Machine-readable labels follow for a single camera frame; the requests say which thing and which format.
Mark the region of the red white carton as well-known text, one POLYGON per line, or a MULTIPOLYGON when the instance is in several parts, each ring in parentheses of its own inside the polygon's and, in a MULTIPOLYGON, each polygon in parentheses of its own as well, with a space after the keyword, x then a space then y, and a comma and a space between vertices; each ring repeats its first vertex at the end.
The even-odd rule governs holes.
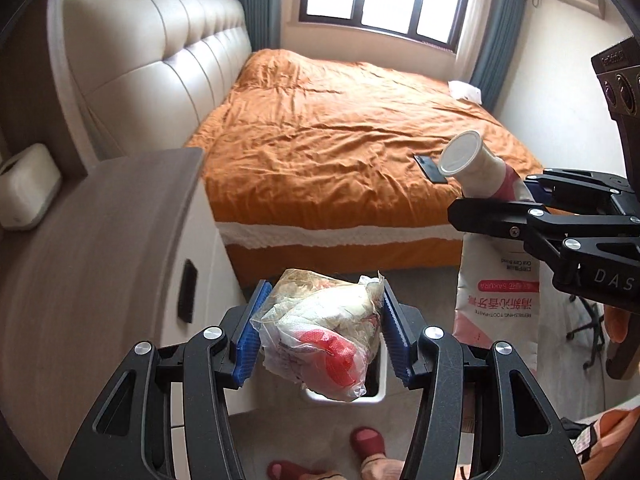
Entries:
MULTIPOLYGON (((466 198, 531 200, 516 171, 468 130, 455 136, 440 156, 438 169, 461 185, 466 198)), ((540 262, 519 240, 484 234, 463 235, 454 336, 462 344, 489 348, 509 341, 536 372, 540 313, 540 262)))

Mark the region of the colourful food wrapper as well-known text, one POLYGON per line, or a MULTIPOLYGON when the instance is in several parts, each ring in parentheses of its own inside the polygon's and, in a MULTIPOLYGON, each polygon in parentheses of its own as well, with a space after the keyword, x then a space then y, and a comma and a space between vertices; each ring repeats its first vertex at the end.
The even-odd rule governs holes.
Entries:
POLYGON ((250 319, 266 370, 333 401, 362 398, 381 342, 384 286, 381 275, 352 283, 285 270, 250 319))

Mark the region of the white trash bin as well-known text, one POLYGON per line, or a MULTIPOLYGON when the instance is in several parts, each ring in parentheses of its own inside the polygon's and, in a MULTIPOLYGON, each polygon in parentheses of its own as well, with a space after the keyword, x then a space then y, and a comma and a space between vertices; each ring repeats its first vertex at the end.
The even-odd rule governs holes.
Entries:
POLYGON ((303 273, 309 295, 295 307, 296 377, 316 396, 358 402, 380 393, 382 278, 356 283, 303 273))

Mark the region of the black chair base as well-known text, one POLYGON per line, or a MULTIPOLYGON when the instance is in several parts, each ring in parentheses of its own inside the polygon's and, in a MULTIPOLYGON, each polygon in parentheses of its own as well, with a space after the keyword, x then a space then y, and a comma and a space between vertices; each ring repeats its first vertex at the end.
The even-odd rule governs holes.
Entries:
POLYGON ((574 328, 574 330, 570 330, 569 332, 567 332, 565 338, 567 341, 571 341, 577 334, 584 332, 585 330, 592 331, 590 358, 588 361, 582 364, 583 370, 589 370, 591 367, 593 367, 594 363, 596 362, 596 357, 600 356, 605 346, 605 336, 603 330, 604 315, 600 313, 600 309, 596 302, 589 302, 585 300, 584 297, 576 295, 570 295, 570 298, 568 298, 569 302, 575 302, 576 300, 578 300, 582 304, 585 311, 589 315, 590 321, 584 325, 574 328))

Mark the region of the black phone on bed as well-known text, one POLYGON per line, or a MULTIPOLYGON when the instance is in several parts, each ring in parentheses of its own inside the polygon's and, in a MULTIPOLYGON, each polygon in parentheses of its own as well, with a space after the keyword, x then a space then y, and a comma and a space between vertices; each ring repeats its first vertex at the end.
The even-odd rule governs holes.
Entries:
POLYGON ((420 167, 427 180, 434 184, 447 184, 447 179, 440 173, 437 165, 430 156, 415 154, 414 160, 420 167))

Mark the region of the right red slipper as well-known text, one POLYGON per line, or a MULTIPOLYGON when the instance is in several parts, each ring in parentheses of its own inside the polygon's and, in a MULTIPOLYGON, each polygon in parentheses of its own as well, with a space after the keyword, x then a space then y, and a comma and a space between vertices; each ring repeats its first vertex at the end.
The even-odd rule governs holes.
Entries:
POLYGON ((352 430, 349 443, 361 463, 368 458, 385 456, 385 442, 382 434, 370 427, 359 427, 352 430))

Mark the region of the red slipper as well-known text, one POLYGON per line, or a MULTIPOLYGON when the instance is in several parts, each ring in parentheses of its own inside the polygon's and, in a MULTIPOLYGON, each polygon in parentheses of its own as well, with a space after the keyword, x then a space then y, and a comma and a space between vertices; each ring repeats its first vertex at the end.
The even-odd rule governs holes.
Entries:
POLYGON ((349 443, 361 463, 368 458, 385 456, 385 442, 382 434, 370 427, 359 427, 352 430, 349 443))
POLYGON ((275 460, 267 467, 267 476, 270 480, 300 480, 309 475, 308 469, 287 460, 280 462, 275 460))

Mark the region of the white pillow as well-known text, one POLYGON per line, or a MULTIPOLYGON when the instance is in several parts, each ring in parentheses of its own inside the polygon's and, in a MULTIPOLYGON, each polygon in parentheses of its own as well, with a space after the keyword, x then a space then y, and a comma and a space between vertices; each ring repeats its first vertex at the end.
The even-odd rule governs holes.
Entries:
POLYGON ((482 90, 461 80, 448 81, 450 96, 459 101, 468 101, 476 105, 482 105, 482 90))

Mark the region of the right teal curtain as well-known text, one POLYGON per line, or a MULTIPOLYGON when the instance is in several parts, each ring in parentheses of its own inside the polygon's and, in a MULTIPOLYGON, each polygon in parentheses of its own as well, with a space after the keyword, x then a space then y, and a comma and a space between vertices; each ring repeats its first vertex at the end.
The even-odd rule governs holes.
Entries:
POLYGON ((471 84, 482 92, 485 110, 497 105, 520 34, 526 0, 491 0, 487 27, 471 84))

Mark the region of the left red slipper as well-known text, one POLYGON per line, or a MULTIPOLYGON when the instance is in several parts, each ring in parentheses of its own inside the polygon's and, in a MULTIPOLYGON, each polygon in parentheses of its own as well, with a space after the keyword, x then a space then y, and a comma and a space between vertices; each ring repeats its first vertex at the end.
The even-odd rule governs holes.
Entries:
POLYGON ((280 462, 275 460, 267 467, 267 476, 270 480, 300 480, 309 475, 308 469, 287 460, 280 462))

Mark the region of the white nightstand with drawers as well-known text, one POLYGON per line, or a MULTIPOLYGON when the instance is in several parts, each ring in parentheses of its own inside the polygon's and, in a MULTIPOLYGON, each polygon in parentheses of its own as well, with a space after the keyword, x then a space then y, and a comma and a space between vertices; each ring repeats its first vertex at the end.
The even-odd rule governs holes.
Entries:
POLYGON ((129 349, 177 325, 169 297, 187 261, 217 321, 242 294, 213 227, 203 153, 100 162, 70 179, 42 221, 1 241, 1 474, 53 479, 129 349))

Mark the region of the orange bed cover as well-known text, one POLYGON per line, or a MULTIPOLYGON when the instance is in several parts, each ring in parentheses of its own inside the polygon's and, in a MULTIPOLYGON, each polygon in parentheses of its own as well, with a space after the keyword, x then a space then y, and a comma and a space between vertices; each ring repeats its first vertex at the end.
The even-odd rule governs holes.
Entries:
POLYGON ((288 268, 322 274, 455 266, 461 234, 419 156, 474 130, 521 176, 541 163, 497 118, 422 75, 262 50, 190 139, 240 283, 288 268))

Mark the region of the cream tissue box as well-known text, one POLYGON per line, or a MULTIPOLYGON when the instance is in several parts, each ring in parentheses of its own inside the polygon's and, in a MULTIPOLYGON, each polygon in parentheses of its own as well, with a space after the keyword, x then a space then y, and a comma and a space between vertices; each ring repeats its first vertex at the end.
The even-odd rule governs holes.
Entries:
POLYGON ((48 211, 61 185, 61 171, 44 144, 32 144, 11 157, 1 167, 2 229, 34 228, 48 211))

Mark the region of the cream padded headboard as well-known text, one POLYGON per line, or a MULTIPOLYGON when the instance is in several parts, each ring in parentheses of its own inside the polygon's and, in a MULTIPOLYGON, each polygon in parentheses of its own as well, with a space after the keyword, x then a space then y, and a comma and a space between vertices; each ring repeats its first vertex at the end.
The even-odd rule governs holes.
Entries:
POLYGON ((64 0, 63 24, 100 159, 183 146, 252 53, 239 0, 64 0))

